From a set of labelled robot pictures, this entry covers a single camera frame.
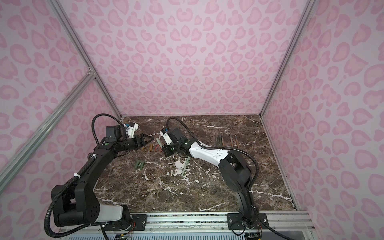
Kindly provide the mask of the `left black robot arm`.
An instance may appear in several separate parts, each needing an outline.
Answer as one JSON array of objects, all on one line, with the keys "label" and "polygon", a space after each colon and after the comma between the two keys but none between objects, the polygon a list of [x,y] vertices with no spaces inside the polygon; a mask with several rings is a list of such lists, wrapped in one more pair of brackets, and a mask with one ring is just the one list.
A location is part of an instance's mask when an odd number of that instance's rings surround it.
[{"label": "left black robot arm", "polygon": [[146,134],[123,134],[122,126],[106,127],[106,136],[88,155],[88,161],[73,177],[51,191],[52,202],[44,218],[44,230],[51,238],[63,238],[87,227],[104,232],[127,230],[133,219],[126,205],[102,205],[94,188],[105,168],[120,152],[134,152],[154,140]]}]

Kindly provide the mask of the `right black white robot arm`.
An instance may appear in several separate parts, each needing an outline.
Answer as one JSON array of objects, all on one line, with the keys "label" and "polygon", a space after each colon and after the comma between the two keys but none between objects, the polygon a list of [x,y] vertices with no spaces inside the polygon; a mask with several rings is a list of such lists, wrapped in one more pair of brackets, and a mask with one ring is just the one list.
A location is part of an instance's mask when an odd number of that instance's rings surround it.
[{"label": "right black white robot arm", "polygon": [[238,149],[210,147],[193,138],[188,138],[178,128],[160,131],[160,136],[165,140],[162,151],[166,157],[179,154],[183,157],[195,158],[210,163],[220,170],[226,186],[235,192],[238,200],[241,223],[246,229],[257,226],[259,210],[256,207],[252,185],[253,175],[245,152]]}]

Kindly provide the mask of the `green pen vertical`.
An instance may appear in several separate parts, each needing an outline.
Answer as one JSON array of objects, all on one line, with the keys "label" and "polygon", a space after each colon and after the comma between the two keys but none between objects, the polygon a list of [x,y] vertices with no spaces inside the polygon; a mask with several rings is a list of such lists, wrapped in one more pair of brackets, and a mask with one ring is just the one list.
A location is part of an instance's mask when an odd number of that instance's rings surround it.
[{"label": "green pen vertical", "polygon": [[183,176],[183,177],[184,177],[185,174],[186,174],[186,170],[187,170],[187,167],[188,167],[190,161],[191,161],[191,158],[186,158],[186,161],[185,161],[185,164],[184,164],[184,167],[183,167],[183,171],[182,171],[182,176]]}]

